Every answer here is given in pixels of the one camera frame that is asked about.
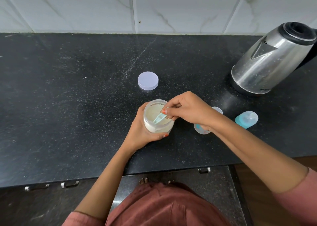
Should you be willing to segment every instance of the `pink sleeve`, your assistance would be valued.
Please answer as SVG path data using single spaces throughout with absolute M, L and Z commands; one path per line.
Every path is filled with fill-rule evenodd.
M 105 224 L 86 214 L 71 212 L 62 226 L 105 226 Z
M 317 225 L 317 172 L 309 168 L 306 178 L 299 185 L 273 195 L 302 225 Z

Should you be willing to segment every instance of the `bare foot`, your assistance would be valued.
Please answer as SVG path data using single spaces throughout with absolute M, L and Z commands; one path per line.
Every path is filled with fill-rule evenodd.
M 141 180 L 139 181 L 139 184 L 142 185 L 142 184 L 146 184 L 148 182 L 149 182 L 149 179 L 147 177 L 145 179 L 141 178 Z

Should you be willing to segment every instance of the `clothing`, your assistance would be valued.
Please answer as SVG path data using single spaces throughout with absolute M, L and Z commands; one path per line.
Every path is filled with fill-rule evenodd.
M 295 188 L 274 194 L 280 204 L 301 225 L 317 225 L 317 172 L 308 175 Z M 91 216 L 72 212 L 63 226 L 101 226 Z M 146 183 L 136 189 L 108 216 L 106 226 L 117 225 L 213 225 L 230 223 L 219 210 L 188 187 Z

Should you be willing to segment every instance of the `kettle lid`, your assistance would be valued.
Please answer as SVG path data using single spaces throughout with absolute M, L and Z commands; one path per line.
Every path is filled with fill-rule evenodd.
M 300 22 L 286 22 L 278 27 L 278 32 L 287 40 L 300 45 L 312 45 L 317 41 L 316 33 Z

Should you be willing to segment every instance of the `kettle handle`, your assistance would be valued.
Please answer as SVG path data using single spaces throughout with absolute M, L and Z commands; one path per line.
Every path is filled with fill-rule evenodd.
M 307 56 L 304 58 L 304 60 L 298 65 L 298 68 L 300 68 L 301 66 L 304 66 L 306 63 L 308 63 L 311 59 L 313 59 L 315 56 L 317 56 L 317 42 L 315 42 L 315 44 L 313 45 L 313 47 L 310 49 L 310 51 L 308 52 Z

